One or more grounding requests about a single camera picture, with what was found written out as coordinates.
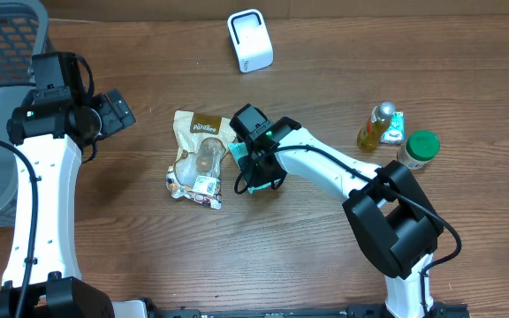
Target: barcode sticker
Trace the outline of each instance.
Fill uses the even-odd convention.
[[[195,179],[194,188],[192,191],[209,196],[214,196],[216,193],[217,178],[198,176]]]

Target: brown label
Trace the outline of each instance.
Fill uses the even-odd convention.
[[[219,134],[219,126],[221,126],[221,118],[217,116],[196,114],[192,117],[190,125],[190,133],[211,133]]]

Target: wooden table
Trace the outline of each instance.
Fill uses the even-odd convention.
[[[407,133],[440,137],[440,154],[415,176],[464,243],[458,259],[433,270],[432,294],[468,303],[474,317],[509,316],[509,16],[271,20],[268,29],[274,64],[243,75],[223,21],[52,26],[56,47],[83,55],[96,90],[118,87],[137,118],[80,171],[85,281],[114,300],[149,296],[161,308],[383,302],[384,278],[339,202],[301,178],[238,196],[227,156],[216,211],[174,201],[164,177],[176,157],[176,110],[231,117],[250,102],[384,165],[395,147],[365,155],[355,137],[372,107],[392,100]],[[11,239],[0,230],[0,279]],[[448,232],[439,242],[436,257],[454,247]]]

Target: white jar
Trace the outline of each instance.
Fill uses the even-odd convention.
[[[399,147],[397,158],[409,170],[418,170],[430,162],[440,148],[439,138],[433,132],[418,131]]]

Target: brown backdrop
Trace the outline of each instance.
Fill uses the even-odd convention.
[[[227,19],[257,8],[267,19],[509,14],[509,0],[42,0],[57,19]]]

